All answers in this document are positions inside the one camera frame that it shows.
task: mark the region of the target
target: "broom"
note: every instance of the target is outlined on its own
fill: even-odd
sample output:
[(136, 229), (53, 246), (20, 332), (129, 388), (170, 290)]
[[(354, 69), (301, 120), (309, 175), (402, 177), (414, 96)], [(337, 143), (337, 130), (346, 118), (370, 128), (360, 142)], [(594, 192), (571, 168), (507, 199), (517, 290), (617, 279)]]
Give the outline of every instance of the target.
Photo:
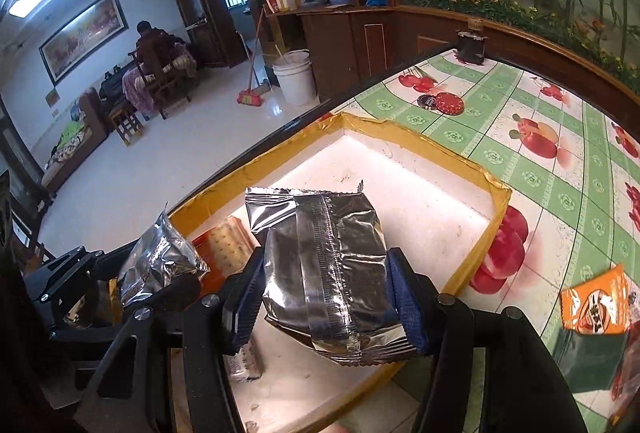
[(254, 82), (254, 61), (255, 52), (258, 49), (258, 36), (260, 35), (260, 27), (262, 26), (262, 18), (264, 17), (264, 7), (260, 10), (260, 18), (258, 19), (258, 27), (255, 29), (255, 45), (254, 53), (251, 55), (251, 69), (249, 70), (249, 87), (238, 93), (236, 101), (238, 104), (248, 104), (249, 106), (261, 106), (262, 99), (260, 95), (251, 91), (251, 83)]

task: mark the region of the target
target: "orange flower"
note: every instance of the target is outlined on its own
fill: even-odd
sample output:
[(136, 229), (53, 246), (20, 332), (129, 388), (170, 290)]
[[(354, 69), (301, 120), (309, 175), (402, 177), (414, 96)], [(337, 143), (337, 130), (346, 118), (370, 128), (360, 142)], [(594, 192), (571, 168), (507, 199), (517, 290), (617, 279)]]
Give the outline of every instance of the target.
[(574, 29), (580, 32), (580, 34), (582, 34), (583, 36), (587, 36), (589, 34), (590, 28), (591, 27), (581, 19), (577, 19), (576, 21), (574, 21)]

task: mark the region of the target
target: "silver foil package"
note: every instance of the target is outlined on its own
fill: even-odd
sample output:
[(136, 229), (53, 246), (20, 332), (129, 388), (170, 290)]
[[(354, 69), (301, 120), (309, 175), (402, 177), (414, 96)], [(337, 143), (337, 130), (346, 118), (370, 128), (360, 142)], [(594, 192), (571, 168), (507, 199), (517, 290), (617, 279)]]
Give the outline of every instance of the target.
[(258, 354), (254, 336), (249, 342), (240, 348), (236, 355), (223, 355), (225, 359), (226, 373), (232, 381), (245, 383), (255, 381), (262, 376), (262, 363)]
[(145, 300), (182, 274), (202, 280), (209, 267), (163, 211), (135, 244), (118, 275), (123, 307)]
[(380, 220), (362, 193), (248, 188), (266, 320), (343, 365), (417, 354), (390, 302)]

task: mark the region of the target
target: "stool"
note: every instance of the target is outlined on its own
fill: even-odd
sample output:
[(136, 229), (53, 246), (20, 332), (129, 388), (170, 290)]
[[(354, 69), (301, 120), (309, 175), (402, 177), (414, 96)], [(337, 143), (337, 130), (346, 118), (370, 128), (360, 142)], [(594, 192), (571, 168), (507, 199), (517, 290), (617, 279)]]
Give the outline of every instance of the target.
[(127, 146), (131, 144), (131, 140), (136, 133), (142, 134), (142, 124), (128, 101), (113, 108), (109, 114), (109, 119)]

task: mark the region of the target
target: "wrapped snack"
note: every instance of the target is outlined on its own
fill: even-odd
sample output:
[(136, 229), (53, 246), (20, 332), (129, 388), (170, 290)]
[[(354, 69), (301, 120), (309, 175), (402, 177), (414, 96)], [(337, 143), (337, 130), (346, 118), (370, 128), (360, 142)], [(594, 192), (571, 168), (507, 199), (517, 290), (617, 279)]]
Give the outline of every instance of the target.
[(120, 269), (120, 301), (127, 307), (159, 292), (182, 274), (194, 274), (202, 280), (207, 272), (207, 264), (163, 211), (140, 237)]
[(255, 381), (262, 376), (262, 363), (253, 337), (240, 348), (236, 355), (224, 355), (224, 358), (226, 373), (232, 381), (244, 383)]
[(253, 239), (235, 216), (199, 235), (193, 246), (209, 267), (200, 281), (201, 296), (220, 290), (227, 277), (244, 269), (254, 251)]
[(640, 288), (625, 274), (626, 282), (629, 285), (629, 323), (640, 323)]
[(392, 304), (380, 220), (362, 193), (249, 188), (266, 319), (344, 365), (417, 355)]
[(629, 326), (629, 287), (622, 265), (561, 292), (562, 326), (580, 334), (621, 334)]

